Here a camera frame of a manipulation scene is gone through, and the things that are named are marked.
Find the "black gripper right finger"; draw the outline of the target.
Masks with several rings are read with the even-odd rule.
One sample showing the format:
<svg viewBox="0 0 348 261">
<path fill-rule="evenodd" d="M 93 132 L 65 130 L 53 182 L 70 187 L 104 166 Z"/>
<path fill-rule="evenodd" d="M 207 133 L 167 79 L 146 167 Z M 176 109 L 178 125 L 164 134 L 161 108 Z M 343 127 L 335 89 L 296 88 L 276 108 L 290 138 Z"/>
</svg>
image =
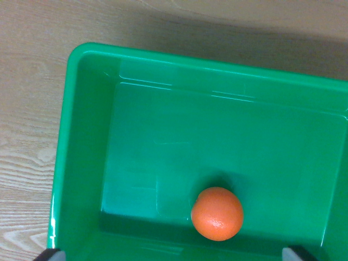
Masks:
<svg viewBox="0 0 348 261">
<path fill-rule="evenodd" d="M 318 261 L 318 259 L 303 246 L 293 245 L 283 248 L 282 261 Z"/>
</svg>

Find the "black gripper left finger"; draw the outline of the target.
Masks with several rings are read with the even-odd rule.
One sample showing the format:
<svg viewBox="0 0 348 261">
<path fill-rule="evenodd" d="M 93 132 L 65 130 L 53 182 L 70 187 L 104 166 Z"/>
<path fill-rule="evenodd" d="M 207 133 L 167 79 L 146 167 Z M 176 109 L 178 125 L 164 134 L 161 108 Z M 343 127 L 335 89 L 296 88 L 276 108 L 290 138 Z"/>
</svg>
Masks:
<svg viewBox="0 0 348 261">
<path fill-rule="evenodd" d="M 59 248 L 47 248 L 42 251 L 33 261 L 65 261 L 66 253 Z"/>
</svg>

